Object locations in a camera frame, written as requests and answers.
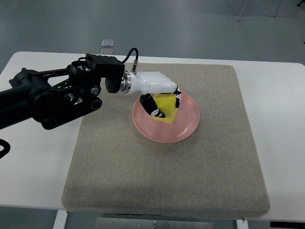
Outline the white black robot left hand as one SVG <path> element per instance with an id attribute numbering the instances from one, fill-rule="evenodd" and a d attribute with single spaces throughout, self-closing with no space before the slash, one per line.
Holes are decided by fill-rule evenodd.
<path id="1" fill-rule="evenodd" d="M 146 113 L 158 118 L 165 118 L 166 115 L 157 106 L 152 94 L 174 94 L 176 109 L 182 98 L 178 85 L 160 72 L 125 71 L 119 91 L 124 95 L 141 93 L 139 101 Z"/>

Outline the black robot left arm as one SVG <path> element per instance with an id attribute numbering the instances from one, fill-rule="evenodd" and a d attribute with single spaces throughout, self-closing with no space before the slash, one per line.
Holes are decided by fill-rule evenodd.
<path id="1" fill-rule="evenodd" d="M 87 54 L 64 69 L 38 72 L 22 70 L 0 93 L 0 127 L 29 118 L 44 129 L 54 129 L 101 108 L 101 79 L 117 93 L 125 70 L 115 57 Z"/>

